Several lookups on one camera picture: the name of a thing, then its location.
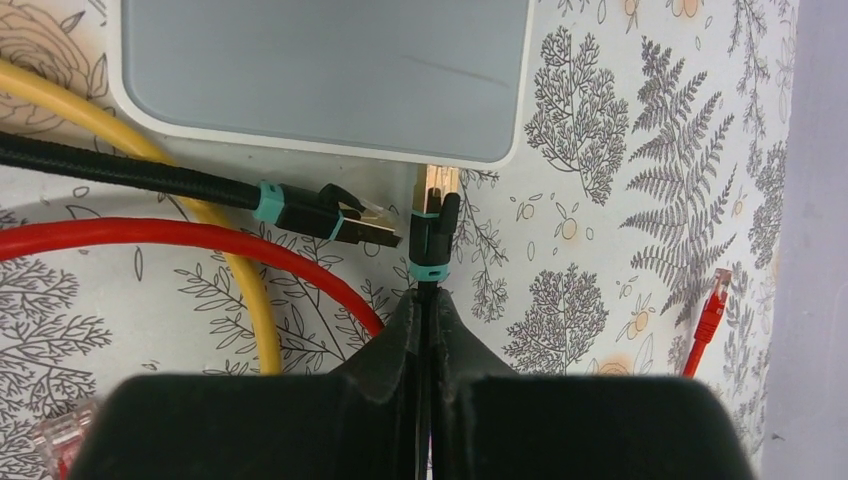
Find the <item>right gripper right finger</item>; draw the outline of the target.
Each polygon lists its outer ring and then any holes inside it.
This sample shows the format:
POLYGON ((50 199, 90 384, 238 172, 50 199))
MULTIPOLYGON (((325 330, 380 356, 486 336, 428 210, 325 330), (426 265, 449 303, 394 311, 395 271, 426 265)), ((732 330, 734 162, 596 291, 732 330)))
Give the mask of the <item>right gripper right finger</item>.
POLYGON ((436 479, 750 479, 723 406, 673 376, 520 375, 440 290, 430 310, 436 479))

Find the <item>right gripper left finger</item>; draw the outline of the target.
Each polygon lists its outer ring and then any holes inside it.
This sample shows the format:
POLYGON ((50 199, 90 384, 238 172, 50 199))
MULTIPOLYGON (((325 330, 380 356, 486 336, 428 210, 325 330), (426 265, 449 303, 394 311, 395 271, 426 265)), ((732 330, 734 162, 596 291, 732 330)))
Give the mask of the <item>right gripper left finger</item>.
POLYGON ((107 398, 73 479, 419 479, 421 308, 325 374, 141 375, 107 398))

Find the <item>white small switch box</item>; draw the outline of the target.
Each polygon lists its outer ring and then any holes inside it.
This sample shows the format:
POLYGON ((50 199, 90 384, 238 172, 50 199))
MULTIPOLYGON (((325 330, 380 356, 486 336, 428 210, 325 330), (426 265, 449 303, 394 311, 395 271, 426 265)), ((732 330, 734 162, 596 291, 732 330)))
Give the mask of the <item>white small switch box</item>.
POLYGON ((520 140, 530 1, 111 1, 114 98, 185 139, 498 168, 520 140))

